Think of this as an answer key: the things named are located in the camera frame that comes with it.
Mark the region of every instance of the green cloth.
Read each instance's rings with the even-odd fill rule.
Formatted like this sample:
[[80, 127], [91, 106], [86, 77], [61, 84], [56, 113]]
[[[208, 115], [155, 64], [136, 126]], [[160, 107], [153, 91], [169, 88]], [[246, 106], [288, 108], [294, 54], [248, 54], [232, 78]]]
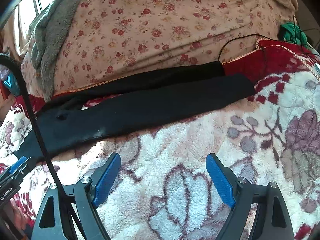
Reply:
[[308, 49], [307, 46], [307, 36], [300, 28], [293, 24], [292, 22], [287, 22], [281, 25], [282, 29], [284, 29], [283, 36], [281, 38], [282, 41], [288, 41], [293, 44], [303, 45]]

